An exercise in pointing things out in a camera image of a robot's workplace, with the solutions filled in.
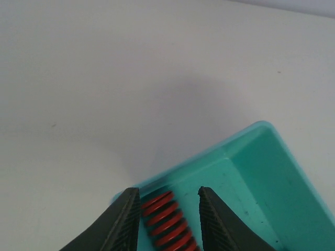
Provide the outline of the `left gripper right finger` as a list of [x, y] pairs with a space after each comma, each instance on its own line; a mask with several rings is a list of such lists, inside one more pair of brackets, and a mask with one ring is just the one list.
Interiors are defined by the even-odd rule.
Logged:
[[254, 233], [211, 188], [200, 187], [198, 195], [203, 250], [274, 250]]

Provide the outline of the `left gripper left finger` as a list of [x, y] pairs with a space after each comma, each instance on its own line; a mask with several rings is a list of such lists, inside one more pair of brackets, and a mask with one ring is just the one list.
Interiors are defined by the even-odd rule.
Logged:
[[137, 250], [140, 223], [139, 188], [129, 187], [62, 250]]

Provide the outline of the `long red spring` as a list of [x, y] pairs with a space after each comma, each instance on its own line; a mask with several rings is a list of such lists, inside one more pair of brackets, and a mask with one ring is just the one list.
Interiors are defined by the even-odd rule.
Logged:
[[155, 250], [200, 250], [171, 190], [157, 190], [141, 199], [141, 213]]

